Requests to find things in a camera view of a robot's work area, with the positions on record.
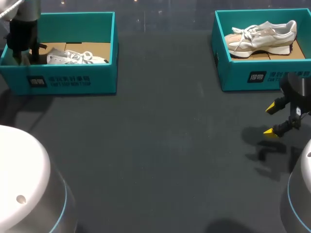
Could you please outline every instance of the cardboard insert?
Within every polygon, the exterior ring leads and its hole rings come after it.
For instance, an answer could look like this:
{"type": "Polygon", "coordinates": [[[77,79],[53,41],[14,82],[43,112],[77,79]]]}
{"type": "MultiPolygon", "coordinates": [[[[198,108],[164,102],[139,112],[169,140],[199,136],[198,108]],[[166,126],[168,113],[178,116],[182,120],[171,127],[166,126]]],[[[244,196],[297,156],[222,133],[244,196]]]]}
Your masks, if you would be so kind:
{"type": "Polygon", "coordinates": [[[297,41],[293,42],[292,51],[289,55],[275,55],[270,53],[258,53],[253,54],[248,58],[233,58],[231,57],[232,61],[254,61],[254,60],[296,60],[296,59],[305,59],[303,52],[298,45],[297,41]]]}
{"type": "Polygon", "coordinates": [[[90,43],[90,42],[83,42],[83,43],[43,43],[47,46],[46,49],[40,48],[39,49],[39,62],[37,65],[45,65],[47,63],[47,55],[49,52],[56,48],[58,50],[71,50],[78,53],[83,53],[85,51],[89,51],[93,54],[93,56],[98,56],[106,59],[109,61],[110,58],[110,43],[90,43]]]}

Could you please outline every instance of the logo on box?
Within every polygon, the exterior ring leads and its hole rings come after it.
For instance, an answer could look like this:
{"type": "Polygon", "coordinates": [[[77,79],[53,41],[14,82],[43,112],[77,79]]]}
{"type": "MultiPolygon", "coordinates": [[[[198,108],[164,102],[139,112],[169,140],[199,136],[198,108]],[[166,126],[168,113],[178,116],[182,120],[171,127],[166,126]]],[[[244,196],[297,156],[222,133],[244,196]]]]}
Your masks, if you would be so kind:
{"type": "Polygon", "coordinates": [[[27,76],[30,87],[47,87],[43,76],[27,76]]]}
{"type": "Polygon", "coordinates": [[[252,71],[249,74],[248,83],[262,83],[267,71],[252,71]]]}

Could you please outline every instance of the shoe sole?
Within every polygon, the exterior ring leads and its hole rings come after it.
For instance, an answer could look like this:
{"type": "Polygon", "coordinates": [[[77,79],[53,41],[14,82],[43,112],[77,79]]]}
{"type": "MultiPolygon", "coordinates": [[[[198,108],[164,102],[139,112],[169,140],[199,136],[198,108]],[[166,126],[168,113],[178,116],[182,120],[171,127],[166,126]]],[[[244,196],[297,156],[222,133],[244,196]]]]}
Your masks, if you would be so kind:
{"type": "Polygon", "coordinates": [[[238,52],[238,51],[229,50],[229,53],[238,58],[248,58],[250,55],[252,55],[254,52],[257,52],[257,51],[264,51],[264,52],[268,52],[268,53],[276,54],[276,55],[289,55],[291,53],[290,47],[291,47],[290,45],[281,46],[281,47],[266,46],[266,47],[260,47],[252,51],[246,51],[246,52],[238,52]]]}

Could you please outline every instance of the shoe box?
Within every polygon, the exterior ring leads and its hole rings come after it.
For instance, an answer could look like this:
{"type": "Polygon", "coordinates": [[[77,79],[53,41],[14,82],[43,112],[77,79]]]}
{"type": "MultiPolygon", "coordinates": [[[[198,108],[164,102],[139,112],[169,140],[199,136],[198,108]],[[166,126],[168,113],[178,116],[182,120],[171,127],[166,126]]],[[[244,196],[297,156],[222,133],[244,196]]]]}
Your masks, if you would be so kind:
{"type": "Polygon", "coordinates": [[[222,90],[278,90],[280,78],[288,72],[311,78],[310,29],[309,9],[216,11],[211,46],[222,90]],[[230,56],[225,36],[232,33],[232,27],[245,29],[266,21],[282,24],[290,20],[297,22],[297,36],[289,55],[254,53],[247,59],[230,56]]]}
{"type": "Polygon", "coordinates": [[[5,47],[0,74],[16,95],[115,94],[118,71],[118,33],[114,12],[44,13],[38,20],[39,62],[19,66],[5,47]],[[91,52],[104,64],[48,65],[52,48],[91,52]]]}

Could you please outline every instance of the shoelace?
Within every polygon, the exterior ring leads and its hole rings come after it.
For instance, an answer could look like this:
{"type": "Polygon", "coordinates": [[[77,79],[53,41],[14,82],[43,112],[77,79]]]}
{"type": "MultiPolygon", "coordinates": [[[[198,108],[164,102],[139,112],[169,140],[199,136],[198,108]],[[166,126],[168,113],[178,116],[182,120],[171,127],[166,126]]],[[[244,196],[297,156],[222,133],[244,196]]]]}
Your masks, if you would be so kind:
{"type": "Polygon", "coordinates": [[[68,62],[66,63],[73,63],[73,64],[86,64],[93,63],[91,60],[93,58],[93,54],[89,51],[85,51],[84,53],[78,53],[75,51],[67,50],[70,53],[70,57],[68,62]]]}
{"type": "Polygon", "coordinates": [[[252,35],[258,35],[259,34],[255,30],[256,27],[257,27],[257,25],[252,25],[252,26],[249,26],[248,28],[246,28],[244,30],[238,29],[238,28],[232,28],[232,31],[234,34],[241,34],[242,35],[241,39],[239,41],[239,44],[238,44],[238,46],[236,46],[235,50],[237,50],[237,48],[241,45],[241,43],[244,39],[249,39],[250,41],[252,41],[252,39],[253,39],[252,35]]]}

